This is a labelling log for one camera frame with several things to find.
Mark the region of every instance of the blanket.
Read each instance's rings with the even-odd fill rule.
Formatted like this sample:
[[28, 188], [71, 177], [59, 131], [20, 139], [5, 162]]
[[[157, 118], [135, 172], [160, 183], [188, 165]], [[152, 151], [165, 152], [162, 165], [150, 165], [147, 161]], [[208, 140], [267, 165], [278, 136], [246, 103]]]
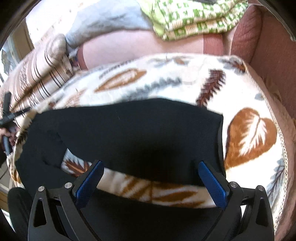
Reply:
[[248, 7], [247, 0], [218, 0], [213, 5], [188, 0], [138, 2], [163, 40], [229, 31], [238, 24]]
[[[7, 160], [15, 185], [22, 186], [15, 162], [36, 113], [149, 98], [176, 100], [223, 114], [226, 178], [241, 187], [262, 185], [266, 189], [276, 231], [287, 192], [287, 151], [265, 94], [236, 56], [159, 54], [77, 74], [27, 114], [14, 152]], [[61, 169], [79, 176], [90, 164], [67, 150]], [[98, 188], [171, 207], [214, 206], [205, 187], [143, 180], [109, 169], [105, 169]]]

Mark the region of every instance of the gray pillow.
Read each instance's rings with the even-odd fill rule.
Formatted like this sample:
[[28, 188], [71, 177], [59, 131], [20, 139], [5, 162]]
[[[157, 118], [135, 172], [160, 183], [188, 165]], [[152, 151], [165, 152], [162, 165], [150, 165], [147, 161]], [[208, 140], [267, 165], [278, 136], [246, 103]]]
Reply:
[[120, 29], [153, 30], [153, 26], [136, 0], [100, 0], [77, 13], [66, 34], [67, 51], [70, 53], [96, 36]]

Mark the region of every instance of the folded green cloth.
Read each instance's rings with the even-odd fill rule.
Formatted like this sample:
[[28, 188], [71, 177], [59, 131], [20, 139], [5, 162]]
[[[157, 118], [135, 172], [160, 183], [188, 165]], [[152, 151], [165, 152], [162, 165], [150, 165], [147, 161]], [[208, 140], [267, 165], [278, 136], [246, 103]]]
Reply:
[[213, 5], [191, 0], [137, 1], [163, 40], [229, 31], [248, 7], [248, 0], [218, 0]]

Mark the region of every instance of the person's leg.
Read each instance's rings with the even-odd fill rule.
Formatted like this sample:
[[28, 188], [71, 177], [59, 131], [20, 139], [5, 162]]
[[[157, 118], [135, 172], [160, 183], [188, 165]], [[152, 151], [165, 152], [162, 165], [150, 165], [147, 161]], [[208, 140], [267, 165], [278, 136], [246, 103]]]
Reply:
[[19, 239], [27, 241], [33, 200], [28, 191], [23, 188], [12, 188], [8, 192], [7, 199], [12, 226]]

